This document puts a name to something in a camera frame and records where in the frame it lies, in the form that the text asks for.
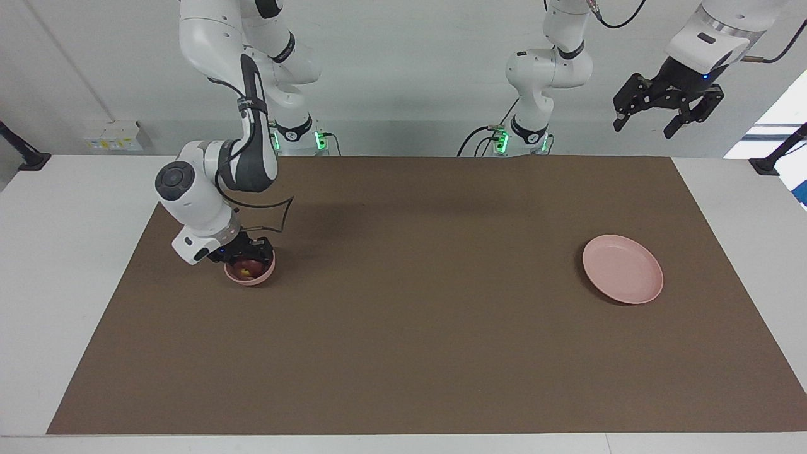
black cable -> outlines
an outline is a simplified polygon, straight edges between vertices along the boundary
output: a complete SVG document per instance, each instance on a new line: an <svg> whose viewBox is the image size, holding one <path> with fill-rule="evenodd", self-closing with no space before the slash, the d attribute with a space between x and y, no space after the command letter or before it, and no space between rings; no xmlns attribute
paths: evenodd
<svg viewBox="0 0 807 454"><path fill-rule="evenodd" d="M459 151L457 152L457 158L462 156L462 151L465 149L465 145L468 145L470 139L472 139L475 135L479 134L482 131L487 131L487 126L481 126L479 128L476 128L471 134L468 134L468 137L465 138L465 141L462 143L462 146L459 147Z"/></svg>
<svg viewBox="0 0 807 454"><path fill-rule="evenodd" d="M805 19L805 21L801 23L801 27L799 27L799 29L796 31L796 34L793 35L793 38L790 40L788 45L784 48L782 53L780 53L776 57L770 59L762 57L744 57L742 60L750 61L751 63L766 63L766 64L776 63L777 61L781 60L782 57L787 55L788 52L790 52L790 48L792 48L793 45L796 43L796 41L799 39L799 36L801 36L801 33L805 30L805 27L807 27L807 19Z"/></svg>
<svg viewBox="0 0 807 454"><path fill-rule="evenodd" d="M623 22L623 23L620 23L619 25L612 25L612 24L610 24L610 23L605 22L605 19L603 19L603 15L602 15L601 13L599 13L599 12L598 12L598 13L595 13L595 14L594 14L594 16L596 16L596 17L597 17L597 20L599 20L599 21L600 21L600 23L602 23L603 25L605 25L605 26L606 26L606 28L611 28L611 29L622 28L622 27L624 27L625 25L628 25L629 23L633 22L633 20L634 20L634 19L636 19L636 16L638 16L638 15L639 15L639 12L640 12L640 11L642 10L642 8L645 6L645 3L646 3L646 2L647 2L647 0L642 0L642 2L641 2L641 3L639 3L639 7L638 7L638 8L636 8L636 11L634 11L634 12L633 12L633 15L631 15L631 16L628 18L628 20L626 20L626 21L625 21L625 22Z"/></svg>
<svg viewBox="0 0 807 454"><path fill-rule="evenodd" d="M516 100L513 101L512 106L510 106L510 109L507 111L506 114L504 114L504 117L499 122L499 125L504 126L504 122L507 120L507 117L509 117L510 114L512 113L512 110L516 108L516 104L518 104L518 98L516 98ZM496 135L495 132L492 133L490 138L494 139L495 135ZM481 158L485 157L485 155L487 154L487 148L490 147L490 146L491 146L491 142L488 142L487 145L485 145L485 151L482 152L482 156L480 156Z"/></svg>
<svg viewBox="0 0 807 454"><path fill-rule="evenodd" d="M333 132L323 132L322 137L333 137L333 140L337 142L337 153L339 156L342 155L342 148L339 146L339 137Z"/></svg>
<svg viewBox="0 0 807 454"><path fill-rule="evenodd" d="M295 198L290 197L289 199L286 199L285 202L281 203L286 204L286 209L283 211L283 219L282 221L280 221L280 229L275 229L274 227L265 227L264 225L256 225L255 227L248 227L247 229L244 229L244 232L249 233L249 232L257 232L260 230L266 230L269 232L283 233L283 230L286 229L286 218L289 216L289 209L291 208L291 202L294 201Z"/></svg>
<svg viewBox="0 0 807 454"><path fill-rule="evenodd" d="M474 151L474 158L479 156L479 149L482 148L482 144L484 142L487 142L487 144L490 145L491 142L493 142L494 140L495 139L493 137L485 137L481 141L479 141L479 143L476 145L476 150Z"/></svg>

white table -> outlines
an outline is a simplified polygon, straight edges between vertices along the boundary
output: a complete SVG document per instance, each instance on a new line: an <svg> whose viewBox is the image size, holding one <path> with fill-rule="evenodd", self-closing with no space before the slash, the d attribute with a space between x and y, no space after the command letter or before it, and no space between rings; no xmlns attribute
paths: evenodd
<svg viewBox="0 0 807 454"><path fill-rule="evenodd" d="M807 452L807 432L44 436L155 207L154 175L171 159L55 156L0 192L0 453ZM757 176L746 162L675 164L805 387L807 212L780 180Z"/></svg>

green led light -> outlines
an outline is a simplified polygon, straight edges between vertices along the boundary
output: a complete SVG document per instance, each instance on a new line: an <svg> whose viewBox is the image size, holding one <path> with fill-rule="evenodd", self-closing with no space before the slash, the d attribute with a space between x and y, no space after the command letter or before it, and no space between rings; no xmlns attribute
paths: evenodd
<svg viewBox="0 0 807 454"><path fill-rule="evenodd" d="M326 149L328 148L328 142L322 137L322 134L319 131L314 131L314 136L316 137L316 146L319 149Z"/></svg>
<svg viewBox="0 0 807 454"><path fill-rule="evenodd" d="M499 142L496 144L496 152L498 154L507 154L507 143L510 142L510 134L504 131L501 134Z"/></svg>

white robotic arm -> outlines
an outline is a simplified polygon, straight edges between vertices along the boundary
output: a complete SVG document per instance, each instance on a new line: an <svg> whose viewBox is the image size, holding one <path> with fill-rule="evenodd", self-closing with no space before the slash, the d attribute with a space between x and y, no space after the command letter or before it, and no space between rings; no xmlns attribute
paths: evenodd
<svg viewBox="0 0 807 454"><path fill-rule="evenodd" d="M668 139L687 124L706 121L725 97L715 80L751 50L788 1L704 0L665 49L669 57L659 74L634 74L614 97L614 129L654 107L678 111L664 129Z"/></svg>
<svg viewBox="0 0 807 454"><path fill-rule="evenodd" d="M242 231L221 186L263 192L277 178L270 137L272 106L284 120L302 119L300 124L289 123L299 132L298 140L290 142L313 136L302 96L284 91L281 84L313 82L320 69L311 50L297 44L283 24L281 10L282 2L275 0L180 3L182 54L211 82L236 92L244 131L234 141L187 144L177 161L157 175L161 203L184 225L174 249L190 264L206 257L216 262L246 257L267 265L273 260L268 240L253 241Z"/></svg>
<svg viewBox="0 0 807 454"><path fill-rule="evenodd" d="M547 88L582 86L592 76L592 58L583 36L592 15L586 0L551 0L546 12L544 35L552 49L531 49L513 54L507 78L518 91L516 114L507 125L510 140L500 156L535 153L541 148L554 109Z"/></svg>

electrical socket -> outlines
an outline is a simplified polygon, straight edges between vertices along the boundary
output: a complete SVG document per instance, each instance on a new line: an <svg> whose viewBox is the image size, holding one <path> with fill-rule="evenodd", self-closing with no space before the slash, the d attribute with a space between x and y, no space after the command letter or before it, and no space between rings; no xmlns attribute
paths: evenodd
<svg viewBox="0 0 807 454"><path fill-rule="evenodd" d="M97 151L143 151L148 138L136 121L115 121L95 125L87 131L84 142Z"/></svg>

